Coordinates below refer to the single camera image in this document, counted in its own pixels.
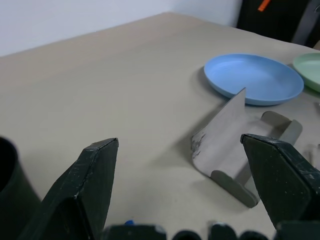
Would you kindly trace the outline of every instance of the blue plate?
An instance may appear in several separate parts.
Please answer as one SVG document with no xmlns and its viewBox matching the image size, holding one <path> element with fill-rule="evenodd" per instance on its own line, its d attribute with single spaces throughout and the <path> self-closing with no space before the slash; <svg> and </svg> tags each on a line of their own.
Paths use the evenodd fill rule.
<svg viewBox="0 0 320 240">
<path fill-rule="evenodd" d="M 228 54 L 209 60 L 204 73 L 210 85 L 232 98 L 246 88 L 245 103 L 270 106 L 297 97 L 304 81 L 292 68 L 281 62 L 250 54 Z"/>
</svg>

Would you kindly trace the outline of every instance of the plastic plate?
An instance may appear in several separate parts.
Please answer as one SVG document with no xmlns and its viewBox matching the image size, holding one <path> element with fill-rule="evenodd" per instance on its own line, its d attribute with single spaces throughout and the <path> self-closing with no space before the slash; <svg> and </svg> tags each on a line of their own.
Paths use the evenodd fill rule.
<svg viewBox="0 0 320 240">
<path fill-rule="evenodd" d="M 246 88 L 245 103 L 271 106 L 297 97 L 304 89 L 301 76 L 287 65 L 251 54 L 212 58 L 204 66 L 210 85 L 232 98 Z"/>
<path fill-rule="evenodd" d="M 320 53 L 298 56 L 293 66 L 304 78 L 304 84 L 320 93 Z"/>
</svg>

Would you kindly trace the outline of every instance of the green plate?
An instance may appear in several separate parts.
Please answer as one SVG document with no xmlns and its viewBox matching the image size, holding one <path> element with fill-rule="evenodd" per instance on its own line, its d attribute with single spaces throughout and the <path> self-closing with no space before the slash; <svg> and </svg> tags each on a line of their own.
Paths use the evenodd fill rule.
<svg viewBox="0 0 320 240">
<path fill-rule="evenodd" d="M 304 84 L 320 93 L 320 53 L 307 53 L 293 60 L 293 67 Z"/>
</svg>

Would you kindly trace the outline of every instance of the table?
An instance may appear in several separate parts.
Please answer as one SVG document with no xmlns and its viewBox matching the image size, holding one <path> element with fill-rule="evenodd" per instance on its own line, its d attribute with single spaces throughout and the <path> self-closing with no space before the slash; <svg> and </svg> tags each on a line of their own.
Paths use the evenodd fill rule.
<svg viewBox="0 0 320 240">
<path fill-rule="evenodd" d="M 133 219 L 162 225 L 171 238 L 210 221 L 237 233 L 274 227 L 260 202 L 248 209 L 190 164 L 190 137 L 227 102 L 206 81 L 207 60 L 252 53 L 290 64 L 317 52 L 255 33 L 173 13 L 0 58 L 0 133 L 15 142 L 43 198 L 93 142 L 119 139 L 106 225 Z M 273 107 L 303 125 L 296 148 L 320 143 L 319 95 L 305 90 Z"/>
</svg>

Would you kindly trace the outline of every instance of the black cylinder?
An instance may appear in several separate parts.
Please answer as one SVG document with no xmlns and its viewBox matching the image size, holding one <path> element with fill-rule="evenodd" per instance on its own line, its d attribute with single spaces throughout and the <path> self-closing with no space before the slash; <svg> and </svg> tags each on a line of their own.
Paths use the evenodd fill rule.
<svg viewBox="0 0 320 240">
<path fill-rule="evenodd" d="M 0 137 L 0 234 L 15 240 L 41 201 L 29 184 L 11 142 Z"/>
</svg>

